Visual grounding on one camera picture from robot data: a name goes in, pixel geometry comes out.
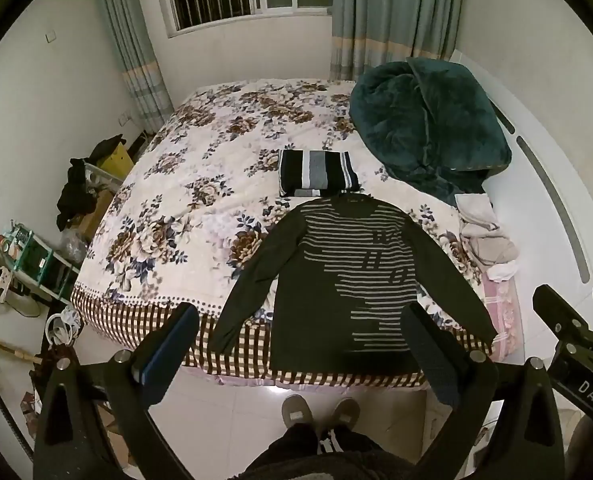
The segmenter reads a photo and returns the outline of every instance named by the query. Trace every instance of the shoe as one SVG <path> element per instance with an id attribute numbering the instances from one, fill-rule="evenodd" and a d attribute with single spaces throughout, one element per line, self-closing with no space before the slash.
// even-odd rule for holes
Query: shoe
<path id="1" fill-rule="evenodd" d="M 359 403 L 352 399 L 352 397 L 343 399 L 337 404 L 337 407 L 334 408 L 330 427 L 336 428 L 337 426 L 345 426 L 351 430 L 356 426 L 357 421 L 359 420 L 359 415 L 361 415 L 361 407 L 359 406 Z"/>
<path id="2" fill-rule="evenodd" d="M 296 394 L 286 397 L 286 400 L 283 401 L 281 415 L 283 415 L 286 428 L 291 428 L 295 424 L 313 425 L 315 422 L 310 406 L 307 405 L 303 397 Z"/>

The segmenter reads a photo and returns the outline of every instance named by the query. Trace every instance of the metal screw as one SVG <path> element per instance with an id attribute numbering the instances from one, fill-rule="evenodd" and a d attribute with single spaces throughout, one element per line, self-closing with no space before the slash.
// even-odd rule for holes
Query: metal screw
<path id="1" fill-rule="evenodd" d="M 125 363 L 132 357 L 132 352 L 129 350 L 119 350 L 114 354 L 114 360 L 117 363 Z"/>
<path id="2" fill-rule="evenodd" d="M 70 359 L 68 359 L 67 357 L 64 357 L 63 359 L 59 359 L 59 361 L 56 363 L 56 367 L 59 370 L 65 370 L 69 365 L 70 365 Z"/>
<path id="3" fill-rule="evenodd" d="M 472 361 L 475 363 L 483 363 L 485 362 L 486 357 L 485 354 L 480 350 L 472 350 L 470 352 L 470 359 L 472 359 Z"/>
<path id="4" fill-rule="evenodd" d="M 535 370 L 541 370 L 541 368 L 544 367 L 543 361 L 541 359 L 539 359 L 538 357 L 531 357 L 530 358 L 530 365 Z"/>

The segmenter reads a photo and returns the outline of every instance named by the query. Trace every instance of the blue-gray curtain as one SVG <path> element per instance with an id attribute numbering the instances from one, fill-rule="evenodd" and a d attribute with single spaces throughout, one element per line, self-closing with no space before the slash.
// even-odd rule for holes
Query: blue-gray curtain
<path id="1" fill-rule="evenodd" d="M 331 79 L 410 56 L 449 59 L 461 0 L 334 0 Z"/>
<path id="2" fill-rule="evenodd" d="M 123 79 L 148 133 L 174 111 L 145 27 L 139 0 L 98 0 Z"/>

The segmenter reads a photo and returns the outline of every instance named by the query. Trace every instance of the floral blanket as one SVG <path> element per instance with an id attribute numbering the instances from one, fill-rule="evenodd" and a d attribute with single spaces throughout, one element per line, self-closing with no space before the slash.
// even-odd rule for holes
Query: floral blanket
<path id="1" fill-rule="evenodd" d="M 350 120 L 353 85 L 240 82 L 202 89 L 181 105 L 126 178 L 90 246 L 73 295 L 85 320 L 134 347 L 187 301 L 198 307 L 202 325 L 186 364 L 208 373 L 316 384 L 418 384 L 417 374 L 366 379 L 270 370 L 275 286 L 241 329 L 234 355 L 206 349 L 241 269 L 288 210 L 311 200 L 279 198 L 278 150 L 285 148 L 349 152 L 362 192 L 408 212 L 484 298 L 480 271 L 459 241 L 457 211 L 388 177 Z M 463 344 L 480 348 L 422 288 L 419 302 Z"/>

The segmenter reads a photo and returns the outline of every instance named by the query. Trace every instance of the dark green shirt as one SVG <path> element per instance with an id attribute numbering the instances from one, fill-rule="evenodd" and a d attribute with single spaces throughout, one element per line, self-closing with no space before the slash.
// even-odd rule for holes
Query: dark green shirt
<path id="1" fill-rule="evenodd" d="M 270 367 L 396 375 L 418 370 L 401 336 L 417 281 L 484 342 L 496 335 L 477 294 L 448 255 L 395 206 L 361 194 L 313 200 L 288 213 L 246 264 L 209 341 L 229 353 L 241 324 L 278 275 Z"/>

